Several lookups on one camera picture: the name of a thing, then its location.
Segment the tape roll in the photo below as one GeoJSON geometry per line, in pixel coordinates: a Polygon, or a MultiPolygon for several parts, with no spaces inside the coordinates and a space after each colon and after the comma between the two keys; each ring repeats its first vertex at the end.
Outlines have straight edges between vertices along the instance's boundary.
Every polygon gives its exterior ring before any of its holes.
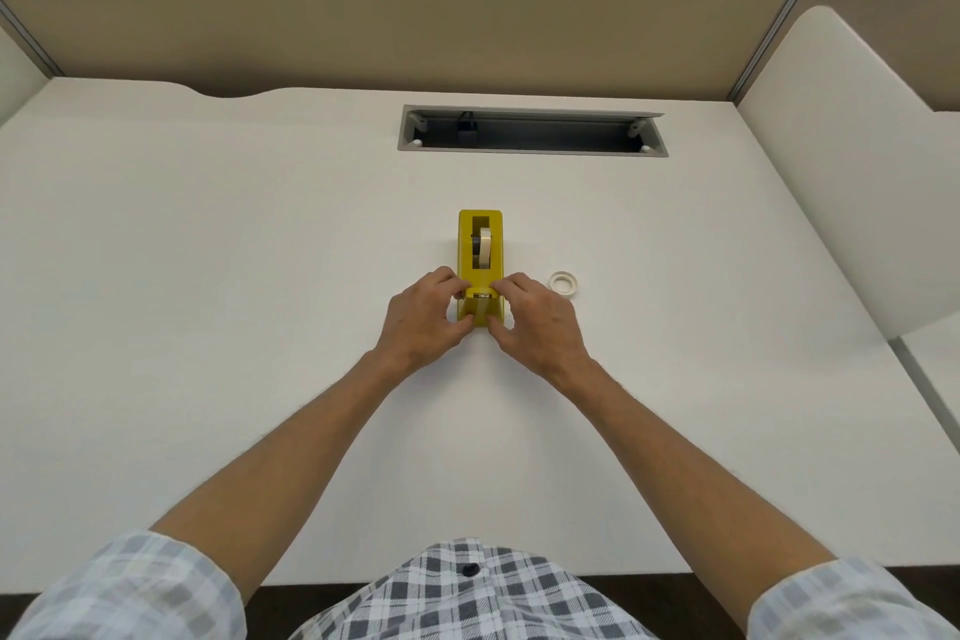
{"type": "Polygon", "coordinates": [[[480,229],[480,255],[477,257],[477,269],[490,268],[491,236],[490,228],[480,229]]]}
{"type": "Polygon", "coordinates": [[[568,271],[557,271],[546,285],[551,292],[556,292],[565,299],[577,293],[577,277],[568,271]]]}

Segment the plaid shirt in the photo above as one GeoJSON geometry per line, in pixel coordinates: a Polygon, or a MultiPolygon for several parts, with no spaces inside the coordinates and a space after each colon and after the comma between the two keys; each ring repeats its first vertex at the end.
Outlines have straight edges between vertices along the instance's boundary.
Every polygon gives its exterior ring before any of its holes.
{"type": "MultiPolygon", "coordinates": [[[[242,640],[243,601],[197,549],[125,534],[40,595],[10,640],[242,640]]],[[[958,640],[893,575],[837,560],[791,576],[750,611],[751,640],[958,640]]],[[[652,638],[642,624],[542,556],[476,539],[435,544],[305,622],[291,640],[652,638]]]]}

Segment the shirt sleeve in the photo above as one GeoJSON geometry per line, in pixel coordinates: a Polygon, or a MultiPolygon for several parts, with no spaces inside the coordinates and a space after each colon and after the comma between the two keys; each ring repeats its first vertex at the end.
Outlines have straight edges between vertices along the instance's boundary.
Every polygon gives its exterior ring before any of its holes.
{"type": "Polygon", "coordinates": [[[789,576],[750,610],[749,640],[958,640],[960,632],[918,602],[893,574],[838,559],[789,576]]]}
{"type": "Polygon", "coordinates": [[[243,640],[243,599],[197,549],[132,531],[37,597],[9,640],[243,640]]]}

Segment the person's right arm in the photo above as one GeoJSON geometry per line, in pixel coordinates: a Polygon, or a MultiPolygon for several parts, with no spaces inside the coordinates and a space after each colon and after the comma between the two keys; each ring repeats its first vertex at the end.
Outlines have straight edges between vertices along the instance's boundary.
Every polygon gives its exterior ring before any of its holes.
{"type": "Polygon", "coordinates": [[[513,314],[511,330],[487,319],[501,349],[592,423],[680,554],[741,628],[766,590],[834,559],[608,375],[588,354],[570,301],[522,273],[492,286],[513,314]]]}

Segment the person's left arm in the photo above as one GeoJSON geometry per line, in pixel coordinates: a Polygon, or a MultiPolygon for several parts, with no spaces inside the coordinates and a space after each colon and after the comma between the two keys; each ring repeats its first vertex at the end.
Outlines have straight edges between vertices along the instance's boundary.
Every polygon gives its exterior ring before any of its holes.
{"type": "Polygon", "coordinates": [[[442,266],[393,296],[376,346],[342,379],[149,532],[118,538],[52,585],[10,640],[242,637],[241,602],[280,561],[380,403],[473,329],[472,315],[447,319],[451,297],[469,285],[442,266]]]}

